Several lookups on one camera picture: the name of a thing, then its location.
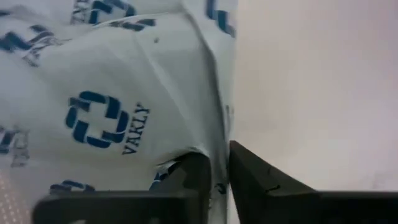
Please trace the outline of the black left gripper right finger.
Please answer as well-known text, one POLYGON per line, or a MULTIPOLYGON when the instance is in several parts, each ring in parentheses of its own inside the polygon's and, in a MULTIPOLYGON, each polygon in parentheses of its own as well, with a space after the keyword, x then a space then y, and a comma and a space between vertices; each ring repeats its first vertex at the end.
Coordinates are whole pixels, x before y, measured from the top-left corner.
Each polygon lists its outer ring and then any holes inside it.
POLYGON ((315 190, 230 142, 240 224, 398 224, 398 192, 315 190))

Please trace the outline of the white blue-printed medical supply packet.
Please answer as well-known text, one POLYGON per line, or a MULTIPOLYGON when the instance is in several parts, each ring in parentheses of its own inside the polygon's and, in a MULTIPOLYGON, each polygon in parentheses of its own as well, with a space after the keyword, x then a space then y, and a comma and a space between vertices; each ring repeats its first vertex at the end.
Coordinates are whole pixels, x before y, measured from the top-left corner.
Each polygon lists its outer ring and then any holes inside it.
POLYGON ((228 223, 238 0, 0 0, 0 224, 58 192, 150 190, 191 152, 228 223))

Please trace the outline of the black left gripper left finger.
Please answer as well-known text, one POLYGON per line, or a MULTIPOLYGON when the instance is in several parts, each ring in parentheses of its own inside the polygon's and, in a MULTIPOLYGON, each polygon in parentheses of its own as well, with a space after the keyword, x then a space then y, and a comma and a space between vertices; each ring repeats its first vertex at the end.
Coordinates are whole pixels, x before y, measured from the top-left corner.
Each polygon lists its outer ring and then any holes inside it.
POLYGON ((180 158, 152 190, 62 192, 40 200, 33 224, 207 224, 211 165, 202 154, 180 158))

